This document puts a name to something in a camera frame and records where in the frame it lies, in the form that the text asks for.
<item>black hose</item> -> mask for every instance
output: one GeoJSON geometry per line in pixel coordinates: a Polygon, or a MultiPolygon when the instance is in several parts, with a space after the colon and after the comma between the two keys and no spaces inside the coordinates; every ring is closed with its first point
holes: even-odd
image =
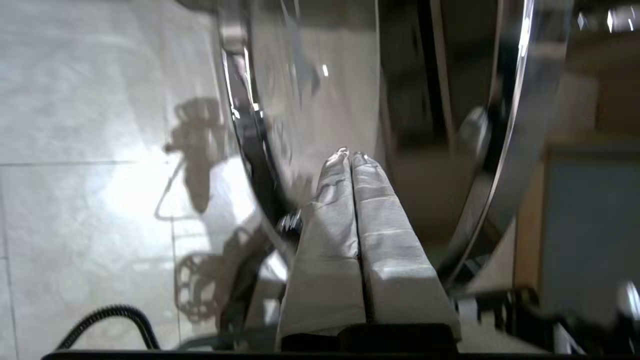
{"type": "Polygon", "coordinates": [[[113,317],[122,317],[131,320],[138,327],[138,331],[140,331],[140,335],[142,335],[142,340],[145,342],[147,349],[160,350],[156,334],[154,333],[153,328],[151,328],[151,323],[145,314],[139,309],[129,305],[105,306],[85,316],[65,336],[56,350],[71,348],[78,338],[80,338],[80,335],[82,335],[93,324],[113,317]]]}

